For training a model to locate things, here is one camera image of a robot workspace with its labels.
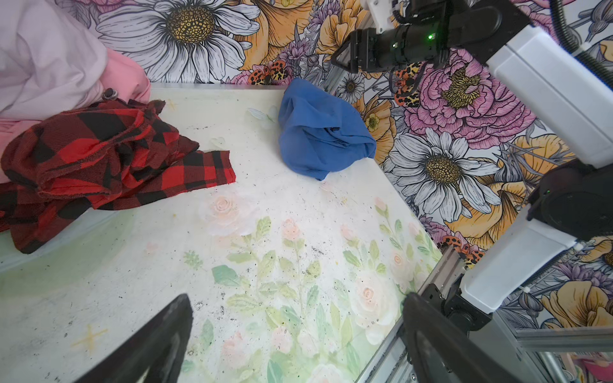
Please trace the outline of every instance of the blue cloth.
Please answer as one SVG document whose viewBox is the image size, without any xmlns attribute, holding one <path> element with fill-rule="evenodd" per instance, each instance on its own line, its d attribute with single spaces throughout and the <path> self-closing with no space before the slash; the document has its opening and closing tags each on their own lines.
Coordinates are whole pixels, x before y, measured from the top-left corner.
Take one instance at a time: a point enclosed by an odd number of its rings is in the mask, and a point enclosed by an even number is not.
<svg viewBox="0 0 613 383">
<path fill-rule="evenodd" d="M 281 108 L 281 157 L 299 174 L 323 180 L 364 157 L 375 157 L 377 143 L 360 113 L 349 103 L 296 78 Z"/>
</svg>

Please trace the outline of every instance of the floral tabletop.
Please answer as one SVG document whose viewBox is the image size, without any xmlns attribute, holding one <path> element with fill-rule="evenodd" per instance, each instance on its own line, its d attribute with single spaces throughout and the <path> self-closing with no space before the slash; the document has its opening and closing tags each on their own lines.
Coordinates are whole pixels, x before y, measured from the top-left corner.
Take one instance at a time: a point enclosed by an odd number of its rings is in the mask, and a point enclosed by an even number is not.
<svg viewBox="0 0 613 383">
<path fill-rule="evenodd" d="M 181 382 L 355 381 L 441 254 L 374 160 L 323 182 L 290 171 L 282 95 L 154 89 L 162 119 L 230 150 L 237 182 L 116 212 L 0 273 L 0 381 L 73 381 L 183 292 Z"/>
</svg>

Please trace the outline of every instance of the black and red checkered fabric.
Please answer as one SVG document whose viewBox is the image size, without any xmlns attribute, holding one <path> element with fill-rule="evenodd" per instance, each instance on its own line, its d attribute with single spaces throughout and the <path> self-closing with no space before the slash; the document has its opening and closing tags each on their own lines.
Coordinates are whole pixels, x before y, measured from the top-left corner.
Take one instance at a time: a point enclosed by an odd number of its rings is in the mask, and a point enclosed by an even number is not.
<svg viewBox="0 0 613 383">
<path fill-rule="evenodd" d="M 230 152 L 201 152 L 147 105 L 119 100 L 60 113 L 11 141 L 0 184 L 0 231 L 32 253 L 89 207 L 120 210 L 233 183 Z"/>
</svg>

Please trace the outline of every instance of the floral backdrop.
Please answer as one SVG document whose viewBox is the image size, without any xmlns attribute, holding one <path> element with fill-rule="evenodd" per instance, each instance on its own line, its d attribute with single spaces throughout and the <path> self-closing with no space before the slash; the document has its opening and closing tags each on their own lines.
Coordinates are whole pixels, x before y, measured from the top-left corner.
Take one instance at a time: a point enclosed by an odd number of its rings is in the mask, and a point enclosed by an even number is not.
<svg viewBox="0 0 613 383">
<path fill-rule="evenodd" d="M 367 12 L 358 0 L 55 0 L 154 82 L 321 85 Z M 547 0 L 513 0 L 555 39 Z M 613 70 L 613 0 L 564 0 L 580 44 Z M 377 140 L 376 161 L 438 244 L 476 263 L 543 174 L 572 152 L 466 51 L 448 65 L 349 74 L 335 94 Z M 516 329 L 613 325 L 613 238 L 586 243 L 500 309 Z"/>
</svg>

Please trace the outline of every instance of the white daisy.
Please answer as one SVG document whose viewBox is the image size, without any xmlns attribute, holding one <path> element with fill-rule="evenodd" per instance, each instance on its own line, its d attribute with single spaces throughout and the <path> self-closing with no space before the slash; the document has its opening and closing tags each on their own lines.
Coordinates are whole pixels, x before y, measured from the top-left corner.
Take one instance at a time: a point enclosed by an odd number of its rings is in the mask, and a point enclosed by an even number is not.
<svg viewBox="0 0 613 383">
<path fill-rule="evenodd" d="M 350 73 L 341 81 L 337 88 L 337 97 L 353 104 L 364 94 L 364 76 L 360 73 Z"/>
<path fill-rule="evenodd" d="M 145 68 L 151 81 L 203 83 L 221 80 L 226 66 L 240 68 L 248 36 L 260 24 L 256 6 L 229 6 L 226 0 L 135 0 L 103 13 L 96 30 L 109 48 L 125 53 Z"/>
<path fill-rule="evenodd" d="M 457 221 L 460 214 L 471 217 L 462 206 L 462 197 L 477 211 L 492 212 L 490 205 L 500 205 L 500 198 L 474 176 L 493 174 L 498 167 L 491 162 L 466 159 L 468 142 L 464 137 L 453 139 L 444 132 L 440 136 L 426 129 L 426 139 L 401 134 L 395 140 L 389 158 L 394 165 L 390 177 L 405 197 L 414 195 L 414 202 L 425 214 L 435 210 L 447 222 Z M 390 163 L 384 168 L 389 171 Z"/>
</svg>

